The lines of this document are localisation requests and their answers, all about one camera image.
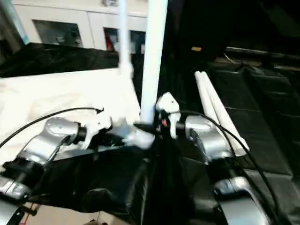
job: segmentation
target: black cable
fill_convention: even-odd
[[[49,117],[55,116],[57,114],[61,114],[61,113],[65,113],[65,112],[69,112],[69,111],[75,111],[75,110],[95,110],[97,113],[102,112],[102,110],[97,109],[97,108],[93,108],[93,107],[78,107],[78,108],[70,108],[70,109],[64,109],[64,110],[60,110],[58,112],[53,112],[51,114],[48,114],[46,116],[42,116],[26,125],[24,125],[23,127],[21,127],[20,129],[16,130],[14,133],[12,133],[10,136],[8,136],[4,141],[2,141],[0,143],[0,148],[3,147],[3,145],[5,145],[7,142],[9,142],[14,136],[16,136],[18,133],[22,132],[23,130],[25,130],[26,128],[30,127],[31,125],[38,123],[42,120],[45,120]]]
[[[258,173],[260,174],[262,180],[264,181],[265,185],[267,186],[271,196],[272,196],[272,199],[274,201],[274,208],[275,208],[275,212],[277,214],[280,214],[280,208],[279,208],[279,204],[278,204],[278,200],[277,200],[277,197],[275,195],[275,192],[272,188],[272,186],[270,185],[268,179],[266,178],[266,176],[264,175],[263,173],[263,170],[262,168],[258,165],[258,163],[255,161],[254,157],[252,156],[252,154],[249,152],[249,150],[244,146],[244,144],[239,140],[239,138],[237,138],[233,133],[231,133],[229,130],[227,130],[226,128],[224,128],[223,126],[219,125],[218,123],[216,123],[212,118],[200,113],[200,112],[195,112],[195,111],[190,111],[190,110],[182,110],[182,111],[176,111],[176,112],[171,112],[169,114],[174,114],[174,113],[189,113],[189,114],[194,114],[194,115],[199,115],[199,116],[202,116],[206,119],[208,119],[210,122],[212,122],[213,124],[216,125],[216,127],[218,127],[221,131],[225,131],[227,132],[229,135],[231,135],[241,146],[242,148],[244,149],[244,151],[246,152],[246,154],[248,155],[248,157],[250,158],[251,162],[253,163],[254,167],[256,168],[256,170],[258,171]]]

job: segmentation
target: floor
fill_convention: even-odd
[[[128,225],[124,221],[121,221],[120,219],[103,211],[96,213],[80,213],[73,210],[55,208],[51,206],[41,206],[37,215],[34,217],[25,214],[20,225],[83,225],[93,219],[98,221],[99,224],[107,223],[108,225]]]

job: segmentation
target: black plastic sheet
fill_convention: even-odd
[[[141,99],[143,58],[133,55],[134,84]],[[117,67],[114,53],[30,44],[0,67],[0,77]],[[206,70],[234,124],[266,172],[280,208],[300,225],[300,78],[295,72],[234,65],[181,67],[162,62],[158,96],[172,93],[181,109],[202,111],[194,72]],[[239,163],[272,203],[247,156]],[[34,202],[77,211],[105,210],[131,224],[212,225],[217,205],[201,156],[187,140],[156,140],[142,151],[124,148],[53,162]]]

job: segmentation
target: white tube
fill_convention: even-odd
[[[215,122],[219,123],[214,107],[210,101],[210,97],[205,87],[204,76],[199,71],[195,72],[195,78],[198,86],[198,91],[202,103],[202,107],[204,110],[204,114],[211,117]]]
[[[158,80],[165,35],[168,0],[149,0],[142,79],[141,121],[153,123],[158,94]]]
[[[239,140],[245,145],[245,147],[247,149],[249,149],[246,141],[240,136],[238,130],[236,129],[235,125],[233,124],[230,116],[228,115],[221,99],[219,98],[219,96],[218,96],[215,88],[213,87],[207,74],[205,72],[202,72],[200,76],[203,77],[203,79],[204,79],[206,90],[208,92],[208,95],[210,97],[210,100],[212,102],[213,108],[217,114],[217,118],[218,118],[220,124],[223,127],[225,127],[226,129],[228,129],[230,132],[232,132],[235,136],[237,136],[237,138],[239,138]],[[236,155],[237,156],[244,155],[245,151],[243,150],[241,145],[230,135],[228,137],[233,146],[233,149],[236,152]]]
[[[123,92],[123,101],[126,103],[127,124],[132,125],[139,120],[140,105],[138,103],[135,88],[132,82],[133,67],[130,60],[129,51],[129,30],[127,0],[119,1],[120,19],[120,51],[119,51],[119,73]]]
[[[119,51],[119,68],[122,75],[132,76],[133,68],[130,60],[129,51],[129,30],[128,30],[128,12],[127,12],[127,0],[119,1],[119,39],[120,39],[120,51]]]

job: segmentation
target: shelf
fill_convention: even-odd
[[[118,7],[105,7],[101,0],[13,0],[14,5],[63,8],[87,12],[118,14]],[[128,0],[128,15],[147,17],[147,0]]]

